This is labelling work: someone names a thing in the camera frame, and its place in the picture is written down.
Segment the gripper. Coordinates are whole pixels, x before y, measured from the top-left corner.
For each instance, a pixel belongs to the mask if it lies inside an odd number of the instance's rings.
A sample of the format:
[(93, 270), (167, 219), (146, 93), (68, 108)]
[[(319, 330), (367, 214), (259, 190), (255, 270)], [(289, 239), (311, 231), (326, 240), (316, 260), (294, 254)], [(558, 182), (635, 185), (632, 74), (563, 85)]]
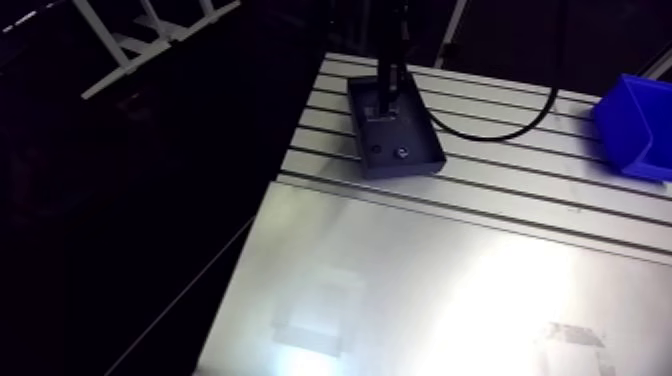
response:
[(396, 116), (398, 100), (408, 84), (405, 55), (409, 41), (408, 2), (384, 0), (376, 8), (376, 116)]

